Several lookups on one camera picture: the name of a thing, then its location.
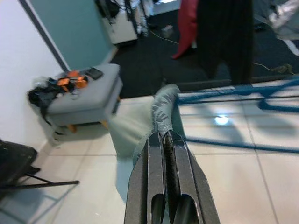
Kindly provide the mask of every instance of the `blue metal frame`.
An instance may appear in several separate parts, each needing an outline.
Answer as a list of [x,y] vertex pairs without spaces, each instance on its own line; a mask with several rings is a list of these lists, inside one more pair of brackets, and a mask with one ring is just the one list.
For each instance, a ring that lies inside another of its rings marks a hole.
[[[297,86],[297,85],[299,85],[299,77],[296,76],[296,77],[292,77],[289,82],[278,86],[253,87],[253,86],[246,85],[246,86],[238,86],[235,89],[199,91],[197,93],[192,94],[191,96],[179,97],[177,100],[177,104],[178,105],[200,104],[200,103],[206,103],[205,101],[201,101],[201,100],[212,98],[212,97],[221,97],[221,96],[228,96],[228,95],[250,95],[252,93],[259,93],[261,95],[261,98],[256,100],[258,100],[257,106],[261,110],[298,113],[299,107],[277,106],[277,105],[269,105],[267,103],[268,99],[275,98],[273,96],[274,93],[278,91],[282,91],[288,87]],[[188,136],[186,136],[186,141],[197,142],[202,144],[226,146],[226,147],[247,148],[247,149],[254,149],[254,150],[299,153],[299,148],[293,148],[293,147],[275,147],[275,146],[267,146],[267,145],[256,145],[256,144],[253,145],[253,144],[239,143],[239,142],[223,142],[223,141],[209,140],[204,138],[196,138],[196,137],[188,137]]]

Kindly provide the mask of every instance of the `floor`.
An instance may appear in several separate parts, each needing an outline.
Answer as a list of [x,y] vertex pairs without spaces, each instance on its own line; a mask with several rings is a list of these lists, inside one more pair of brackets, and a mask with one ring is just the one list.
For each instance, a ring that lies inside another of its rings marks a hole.
[[[168,5],[177,1],[155,5],[168,11]],[[161,29],[167,25],[173,26],[170,40],[179,41],[178,11],[157,14],[150,19],[157,25],[153,32],[162,36]],[[198,64],[198,55],[195,49],[190,49],[177,60],[171,58],[177,52],[178,45],[158,38],[149,32],[149,36],[140,38],[133,45],[119,48],[112,63],[121,66],[123,88],[121,98],[132,98],[153,95],[164,84],[177,84],[181,91],[208,89],[216,86],[230,85],[230,75],[225,64],[218,67],[215,79],[209,80],[205,71]],[[298,56],[294,55],[287,45],[275,37],[270,27],[255,34],[254,62],[276,68],[286,63],[292,66],[294,73],[299,72]],[[287,70],[269,71],[261,65],[253,65],[253,82],[272,81],[280,79],[280,75],[290,74]]]
[[[298,93],[295,89],[282,94]],[[298,115],[263,112],[250,100],[254,97],[181,106],[186,135],[298,147]],[[123,99],[117,114],[151,99]],[[298,105],[298,98],[282,103]],[[215,123],[219,114],[229,118],[226,125]],[[298,223],[299,155],[188,145],[207,176],[222,224]],[[111,137],[101,125],[78,127],[77,134],[66,136],[51,151],[42,168],[39,176],[44,178],[81,183],[9,195],[0,202],[1,224],[123,223],[132,162],[117,161]]]

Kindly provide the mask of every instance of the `black carpet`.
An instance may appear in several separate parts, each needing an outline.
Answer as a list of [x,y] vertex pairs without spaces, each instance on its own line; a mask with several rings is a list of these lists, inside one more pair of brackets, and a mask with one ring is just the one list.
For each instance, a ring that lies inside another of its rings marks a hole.
[[[162,36],[161,28],[172,25],[174,32],[171,40],[178,42],[178,11],[153,16],[151,22],[158,25],[154,32]],[[165,84],[175,83],[181,91],[194,91],[217,86],[230,85],[226,65],[218,67],[214,80],[208,80],[204,71],[198,66],[197,54],[190,49],[177,60],[171,59],[178,45],[162,40],[152,33],[140,38],[135,44],[121,47],[111,63],[121,66],[123,88],[121,98],[153,95]],[[254,62],[269,68],[285,63],[292,65],[293,71],[299,73],[299,57],[293,55],[287,46],[278,40],[271,28],[256,33],[254,44]],[[277,71],[268,71],[261,66],[253,66],[253,82],[281,79],[287,75]]]

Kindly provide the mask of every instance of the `black chair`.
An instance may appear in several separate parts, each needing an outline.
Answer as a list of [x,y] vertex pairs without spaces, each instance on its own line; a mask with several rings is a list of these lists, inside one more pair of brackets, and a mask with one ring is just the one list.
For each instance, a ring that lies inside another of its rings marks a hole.
[[[32,147],[0,140],[0,198],[8,191],[79,184],[79,181],[51,182],[35,176],[40,170],[31,166],[36,156],[37,151]],[[45,183],[20,185],[18,180],[22,176]]]

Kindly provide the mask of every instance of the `clutter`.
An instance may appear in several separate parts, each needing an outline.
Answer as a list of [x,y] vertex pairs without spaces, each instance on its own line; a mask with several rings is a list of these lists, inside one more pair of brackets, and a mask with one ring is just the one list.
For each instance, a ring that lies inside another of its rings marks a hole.
[[70,71],[66,77],[58,80],[57,85],[61,86],[66,92],[73,92],[75,88],[84,88],[87,86],[88,78],[81,75],[79,71]]
[[85,72],[86,75],[88,75],[93,80],[97,80],[98,78],[101,78],[103,76],[103,72],[100,70],[97,70],[95,68],[91,68]]
[[47,109],[52,101],[56,98],[57,94],[64,93],[65,90],[57,85],[57,81],[49,78],[46,87],[36,87],[28,92],[28,100],[31,104],[40,108],[42,118],[47,124],[51,125],[46,119]]
[[111,21],[112,18],[115,18],[119,13],[121,6],[117,3],[117,1],[111,0],[95,0],[95,4],[98,7],[99,13],[103,18],[109,19]]
[[47,77],[44,77],[44,76],[41,76],[41,77],[38,77],[38,78],[34,78],[33,79],[33,87],[41,87],[41,88],[46,88],[47,87],[47,81],[48,81],[48,78]]
[[164,38],[169,38],[173,33],[173,26],[167,25],[161,31]]

